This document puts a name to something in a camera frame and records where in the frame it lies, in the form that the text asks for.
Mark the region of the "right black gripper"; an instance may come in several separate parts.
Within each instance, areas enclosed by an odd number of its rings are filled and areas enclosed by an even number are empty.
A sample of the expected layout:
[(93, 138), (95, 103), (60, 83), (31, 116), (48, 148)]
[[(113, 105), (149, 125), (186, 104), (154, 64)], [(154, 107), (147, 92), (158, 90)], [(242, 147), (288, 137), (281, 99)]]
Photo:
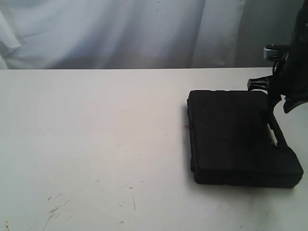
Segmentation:
[(264, 90), (267, 92), (268, 106), (276, 106), (285, 96), (283, 110), (287, 114), (296, 107), (307, 103), (307, 95), (287, 97), (289, 77), (287, 74), (272, 74), (265, 77), (250, 78), (247, 82), (247, 90)]

